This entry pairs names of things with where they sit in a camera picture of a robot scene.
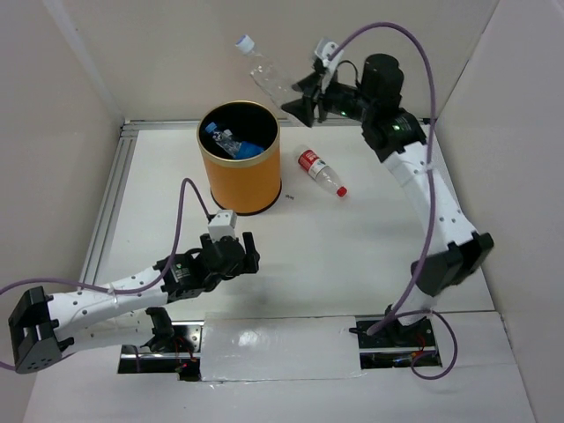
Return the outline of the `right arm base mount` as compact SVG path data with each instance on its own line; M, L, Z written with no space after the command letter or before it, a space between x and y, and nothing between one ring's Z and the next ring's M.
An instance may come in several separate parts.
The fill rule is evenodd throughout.
M392 322L369 336L367 330L380 321L381 318L357 318L349 329L358 341L361 369L408 368L414 361L415 367L442 365L433 326L427 318L408 328Z

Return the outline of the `blue label clear bottle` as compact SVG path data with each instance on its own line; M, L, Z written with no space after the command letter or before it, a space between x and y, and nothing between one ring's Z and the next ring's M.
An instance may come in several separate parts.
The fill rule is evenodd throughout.
M204 131L212 137L233 160L247 160L263 153L263 147L247 141L239 141L231 130L222 130L215 122L210 122Z

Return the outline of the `clear bottle white cap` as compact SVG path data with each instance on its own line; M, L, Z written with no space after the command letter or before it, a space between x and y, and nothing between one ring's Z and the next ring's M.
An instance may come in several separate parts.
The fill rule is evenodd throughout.
M247 58L249 75L255 84L294 126L302 126L295 116L282 110L284 104L301 97L300 93L293 89L293 79L281 66L264 55L249 35L244 34L235 46Z

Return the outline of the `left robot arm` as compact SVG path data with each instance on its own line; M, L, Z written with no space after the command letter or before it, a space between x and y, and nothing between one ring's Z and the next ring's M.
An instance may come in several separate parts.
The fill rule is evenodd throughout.
M195 299L224 280L259 270L250 232L219 241L204 234L200 241L198 248L92 290L26 290L8 319L15 372L36 373L74 353L111 345L165 351L174 341L168 304Z

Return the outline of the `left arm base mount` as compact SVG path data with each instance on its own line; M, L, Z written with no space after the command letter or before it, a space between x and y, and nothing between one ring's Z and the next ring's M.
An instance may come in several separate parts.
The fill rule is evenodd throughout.
M200 382L204 321L173 322L174 336L155 352L148 346L123 345L119 375L174 375L179 381Z

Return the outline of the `red label clear bottle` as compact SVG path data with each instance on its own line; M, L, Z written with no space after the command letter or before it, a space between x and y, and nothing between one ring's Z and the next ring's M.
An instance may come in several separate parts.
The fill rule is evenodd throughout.
M314 180L320 188L335 197L343 198L346 196L348 190L335 170L311 148L298 145L294 156L300 169Z

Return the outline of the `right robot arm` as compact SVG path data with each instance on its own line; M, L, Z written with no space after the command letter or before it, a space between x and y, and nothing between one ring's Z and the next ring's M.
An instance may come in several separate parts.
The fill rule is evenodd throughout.
M405 345L442 293L475 273L494 247L464 216L432 160L434 133L401 107L404 73L396 58L374 54L356 85L338 82L337 64L315 59L313 72L293 85L300 98L283 110L306 126L342 115L361 125L362 136L412 204L426 238L411 280L385 317L367 329L382 330L393 345Z

